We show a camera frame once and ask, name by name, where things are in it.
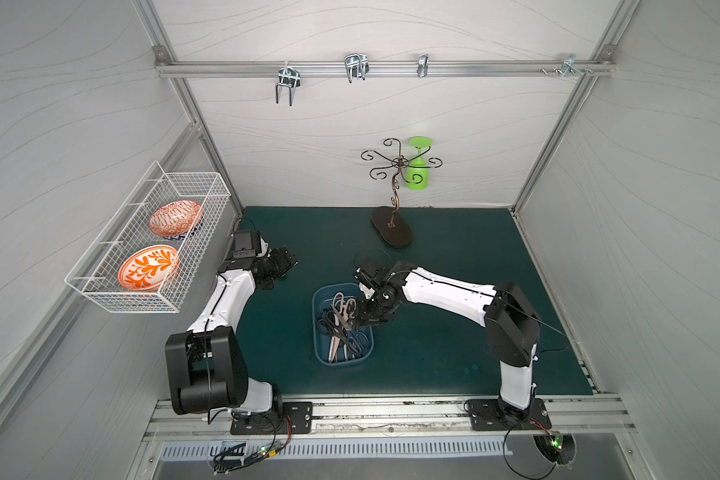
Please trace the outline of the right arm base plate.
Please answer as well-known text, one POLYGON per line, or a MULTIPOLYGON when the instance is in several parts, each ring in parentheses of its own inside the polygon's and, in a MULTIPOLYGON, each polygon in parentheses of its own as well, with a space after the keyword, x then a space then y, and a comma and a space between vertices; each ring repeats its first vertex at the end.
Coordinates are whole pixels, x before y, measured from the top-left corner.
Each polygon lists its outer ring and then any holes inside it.
POLYGON ((498 398, 468 399, 463 407, 474 431, 552 430, 546 405, 541 398, 533 398, 525 410, 517 409, 498 398))

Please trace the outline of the blue handled scissors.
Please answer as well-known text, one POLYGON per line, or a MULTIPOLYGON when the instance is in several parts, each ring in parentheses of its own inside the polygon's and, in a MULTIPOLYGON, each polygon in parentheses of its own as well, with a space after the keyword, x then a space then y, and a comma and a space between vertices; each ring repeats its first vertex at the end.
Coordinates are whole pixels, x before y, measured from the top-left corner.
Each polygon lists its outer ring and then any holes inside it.
POLYGON ((367 335, 360 330, 347 330, 345 347, 347 349, 347 356, 350 359, 358 359, 368 353, 370 340, 367 335))

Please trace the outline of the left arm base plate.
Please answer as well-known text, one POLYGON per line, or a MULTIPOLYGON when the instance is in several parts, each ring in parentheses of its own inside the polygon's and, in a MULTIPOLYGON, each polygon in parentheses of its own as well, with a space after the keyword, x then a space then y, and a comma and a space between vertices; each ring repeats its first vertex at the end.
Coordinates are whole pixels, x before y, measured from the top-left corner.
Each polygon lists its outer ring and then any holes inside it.
POLYGON ((284 402, 281 411, 243 415, 234 413, 230 434, 240 435, 287 435, 308 434, 312 430, 314 404, 312 402, 284 402))

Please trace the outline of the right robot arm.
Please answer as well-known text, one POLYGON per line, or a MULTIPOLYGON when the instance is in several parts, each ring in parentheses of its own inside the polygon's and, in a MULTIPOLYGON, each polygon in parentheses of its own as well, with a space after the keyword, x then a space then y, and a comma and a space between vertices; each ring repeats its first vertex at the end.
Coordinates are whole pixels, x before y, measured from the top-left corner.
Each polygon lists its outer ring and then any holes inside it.
POLYGON ((533 365, 540 340, 540 318, 516 284, 476 284, 448 278, 411 263, 387 268, 369 258, 355 268, 364 299, 358 303, 361 325, 393 319, 403 304, 435 307, 466 318, 485 331, 500 367, 498 411, 524 419, 535 400, 533 365))

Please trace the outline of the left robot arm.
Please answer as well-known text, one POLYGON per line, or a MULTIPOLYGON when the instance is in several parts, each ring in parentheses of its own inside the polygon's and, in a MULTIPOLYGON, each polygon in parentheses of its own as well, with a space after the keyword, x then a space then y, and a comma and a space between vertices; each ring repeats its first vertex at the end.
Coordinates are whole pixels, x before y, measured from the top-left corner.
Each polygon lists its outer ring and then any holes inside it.
POLYGON ((237 339, 242 313, 253 294, 298 264, 287 247, 235 259, 215 276, 215 286, 197 319, 169 336, 165 356, 173 411, 178 415, 228 409, 242 415, 283 414, 277 387, 249 375, 237 339))

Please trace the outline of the cream handled scissors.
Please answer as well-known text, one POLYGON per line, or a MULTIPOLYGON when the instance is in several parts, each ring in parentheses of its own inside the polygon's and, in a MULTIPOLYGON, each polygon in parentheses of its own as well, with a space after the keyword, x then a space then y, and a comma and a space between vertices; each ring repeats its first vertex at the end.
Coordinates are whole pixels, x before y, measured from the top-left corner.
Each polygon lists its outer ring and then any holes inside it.
POLYGON ((339 308, 340 317, 347 329, 357 325, 357 303, 355 298, 345 298, 339 308))

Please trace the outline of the black scissors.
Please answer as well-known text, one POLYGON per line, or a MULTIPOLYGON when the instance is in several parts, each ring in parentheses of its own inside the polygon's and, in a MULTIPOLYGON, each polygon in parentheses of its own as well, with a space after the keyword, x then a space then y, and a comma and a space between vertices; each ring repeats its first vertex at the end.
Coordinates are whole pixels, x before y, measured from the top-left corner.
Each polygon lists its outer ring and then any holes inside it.
POLYGON ((333 311, 323 310, 316 321, 316 327, 322 335, 330 336, 328 361, 334 362, 339 348, 346 342, 346 332, 336 319, 333 311))

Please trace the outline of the pink handled scissors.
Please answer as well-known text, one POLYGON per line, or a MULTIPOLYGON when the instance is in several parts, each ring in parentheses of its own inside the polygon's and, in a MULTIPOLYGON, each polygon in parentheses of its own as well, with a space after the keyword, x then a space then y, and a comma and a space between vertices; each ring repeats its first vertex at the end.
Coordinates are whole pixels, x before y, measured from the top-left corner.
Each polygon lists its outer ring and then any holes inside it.
POLYGON ((355 299, 346 296, 343 292, 334 295, 331 301, 331 319, 329 325, 332 328, 332 339, 329 347, 328 361, 335 363, 340 350, 344 353, 344 359, 349 357, 351 339, 351 321, 354 318, 355 299))

